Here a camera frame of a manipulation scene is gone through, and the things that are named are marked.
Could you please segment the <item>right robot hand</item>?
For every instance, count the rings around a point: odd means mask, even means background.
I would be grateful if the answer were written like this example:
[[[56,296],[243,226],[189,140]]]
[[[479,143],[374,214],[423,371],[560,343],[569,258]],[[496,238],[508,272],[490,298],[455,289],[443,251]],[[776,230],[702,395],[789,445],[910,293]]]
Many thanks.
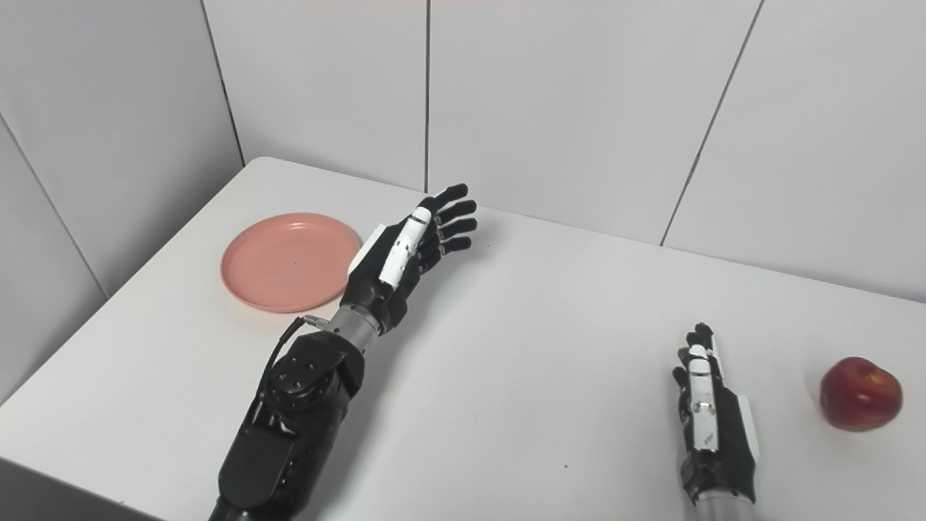
[[[677,356],[682,488],[700,520],[753,520],[758,452],[748,399],[727,387],[706,323],[686,334]]]

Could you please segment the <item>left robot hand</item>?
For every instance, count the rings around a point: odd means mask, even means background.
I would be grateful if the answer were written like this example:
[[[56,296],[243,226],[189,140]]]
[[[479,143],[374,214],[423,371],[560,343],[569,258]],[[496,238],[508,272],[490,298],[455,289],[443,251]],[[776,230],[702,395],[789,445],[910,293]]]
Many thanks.
[[[395,329],[420,278],[444,257],[472,247],[477,203],[463,182],[420,201],[403,220],[379,225],[349,267],[340,305],[373,320],[379,334]]]

